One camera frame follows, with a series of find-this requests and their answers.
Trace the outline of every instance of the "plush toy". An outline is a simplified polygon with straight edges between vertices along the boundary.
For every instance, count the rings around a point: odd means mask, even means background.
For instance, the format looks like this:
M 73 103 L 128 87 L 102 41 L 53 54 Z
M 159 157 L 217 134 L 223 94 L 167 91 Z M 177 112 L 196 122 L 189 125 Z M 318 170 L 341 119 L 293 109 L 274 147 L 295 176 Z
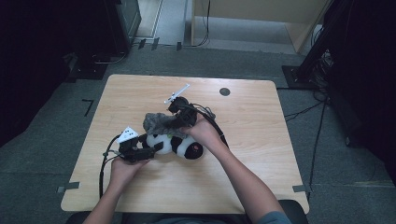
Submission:
M 146 115 L 143 128 L 147 134 L 141 136 L 139 141 L 143 147 L 154 147 L 162 144 L 163 148 L 157 151 L 158 154 L 166 154 L 171 151 L 179 157 L 196 160 L 204 153 L 204 147 L 197 143 L 190 135 L 182 133 L 179 129 L 172 129 L 166 123 L 174 119 L 173 116 L 165 114 Z

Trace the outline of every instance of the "person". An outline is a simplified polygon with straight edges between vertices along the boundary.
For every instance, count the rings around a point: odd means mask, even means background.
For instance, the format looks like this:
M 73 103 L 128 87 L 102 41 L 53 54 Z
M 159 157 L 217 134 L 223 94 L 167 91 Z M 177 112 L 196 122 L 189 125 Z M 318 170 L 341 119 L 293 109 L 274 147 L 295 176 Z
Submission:
M 247 216 L 253 223 L 291 223 L 274 193 L 235 157 L 231 150 L 221 141 L 215 128 L 202 115 L 197 115 L 197 121 L 193 127 L 181 128 L 180 130 L 191 135 L 218 159 L 229 177 L 239 201 L 245 208 Z M 132 181 L 138 170 L 148 162 L 139 161 L 131 164 L 121 158 L 116 158 L 111 164 L 111 177 L 107 190 L 84 223 L 110 223 L 117 202 L 125 187 Z

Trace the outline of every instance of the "forearm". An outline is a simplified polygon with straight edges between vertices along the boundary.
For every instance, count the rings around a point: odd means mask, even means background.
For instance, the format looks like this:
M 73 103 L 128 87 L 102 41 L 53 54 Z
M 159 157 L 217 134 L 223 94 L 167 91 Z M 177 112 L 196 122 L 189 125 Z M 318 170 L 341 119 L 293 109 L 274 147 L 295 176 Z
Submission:
M 99 203 L 93 208 L 90 215 L 84 221 L 84 224 L 111 223 L 120 195 L 120 189 L 111 189 L 111 187 L 109 187 L 99 200 Z
M 217 150 L 212 151 L 229 177 L 241 204 L 253 223 L 269 212 L 283 212 L 275 195 L 267 185 L 238 160 L 228 148 L 222 147 L 226 146 L 217 146 Z

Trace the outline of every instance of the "stuffed animal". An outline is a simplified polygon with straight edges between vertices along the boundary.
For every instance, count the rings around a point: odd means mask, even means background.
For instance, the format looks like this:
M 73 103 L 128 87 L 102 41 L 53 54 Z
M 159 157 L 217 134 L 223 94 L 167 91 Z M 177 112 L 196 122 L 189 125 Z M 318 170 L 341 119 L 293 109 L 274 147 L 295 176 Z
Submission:
M 172 136 L 170 134 L 145 134 L 139 137 L 143 147 L 154 147 L 161 144 L 162 149 L 158 154 L 175 152 L 179 157 L 188 160 L 196 160 L 204 153 L 204 147 L 197 143 L 190 135 L 186 138 Z

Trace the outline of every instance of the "black stand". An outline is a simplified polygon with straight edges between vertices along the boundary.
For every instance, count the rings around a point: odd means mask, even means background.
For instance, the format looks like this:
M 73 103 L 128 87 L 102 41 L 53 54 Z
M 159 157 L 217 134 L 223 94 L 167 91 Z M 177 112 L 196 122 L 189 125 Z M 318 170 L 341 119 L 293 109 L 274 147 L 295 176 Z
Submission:
M 303 63 L 300 66 L 282 66 L 283 75 L 288 82 L 290 89 L 317 89 L 318 86 L 311 82 L 313 67 L 326 51 L 326 43 L 332 38 L 332 31 L 334 27 L 340 22 L 340 19 L 348 9 L 349 1 L 341 1 L 334 10 L 332 17 L 326 23 L 323 32 L 320 33 L 318 40 L 315 42 L 312 49 L 306 55 Z
M 106 63 L 94 63 L 78 59 L 66 82 L 74 83 L 78 78 L 102 80 L 106 69 Z

